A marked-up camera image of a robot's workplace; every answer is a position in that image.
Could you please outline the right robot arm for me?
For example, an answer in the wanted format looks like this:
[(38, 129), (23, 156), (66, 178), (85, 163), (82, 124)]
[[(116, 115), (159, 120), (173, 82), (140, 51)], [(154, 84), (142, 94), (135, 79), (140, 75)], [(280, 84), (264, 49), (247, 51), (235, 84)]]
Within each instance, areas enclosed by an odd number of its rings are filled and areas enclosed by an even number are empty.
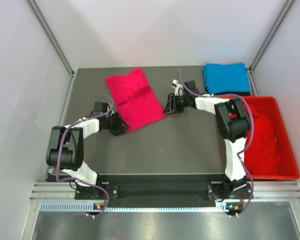
[(244, 158), (252, 124), (244, 102), (239, 97), (225, 98), (195, 92), (194, 81), (181, 83), (174, 79), (171, 86), (174, 92), (167, 97), (164, 114), (180, 114), (185, 108), (193, 108), (215, 115), (217, 130), (225, 143), (226, 166), (221, 186), (212, 187), (209, 194), (218, 202), (235, 198), (248, 181)]

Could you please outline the pink t shirt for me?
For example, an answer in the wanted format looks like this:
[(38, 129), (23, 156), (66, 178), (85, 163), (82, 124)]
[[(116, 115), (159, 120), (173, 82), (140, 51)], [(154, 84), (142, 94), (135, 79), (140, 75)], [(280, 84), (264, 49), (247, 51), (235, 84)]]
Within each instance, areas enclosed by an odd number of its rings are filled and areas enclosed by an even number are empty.
[(126, 75), (105, 80), (117, 111), (132, 133), (166, 117), (143, 70), (138, 67)]

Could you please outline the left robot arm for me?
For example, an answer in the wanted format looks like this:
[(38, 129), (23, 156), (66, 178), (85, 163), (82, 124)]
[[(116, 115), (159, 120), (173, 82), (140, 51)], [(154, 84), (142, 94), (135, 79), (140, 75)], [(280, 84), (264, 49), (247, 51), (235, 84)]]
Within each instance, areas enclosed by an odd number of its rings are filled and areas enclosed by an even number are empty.
[(107, 130), (113, 136), (124, 135), (130, 127), (112, 105), (96, 102), (90, 115), (65, 126), (51, 129), (46, 153), (46, 163), (56, 170), (56, 181), (61, 182), (60, 172), (69, 177), (65, 182), (75, 184), (75, 197), (80, 200), (107, 200), (100, 175), (84, 161), (84, 140), (100, 131)]

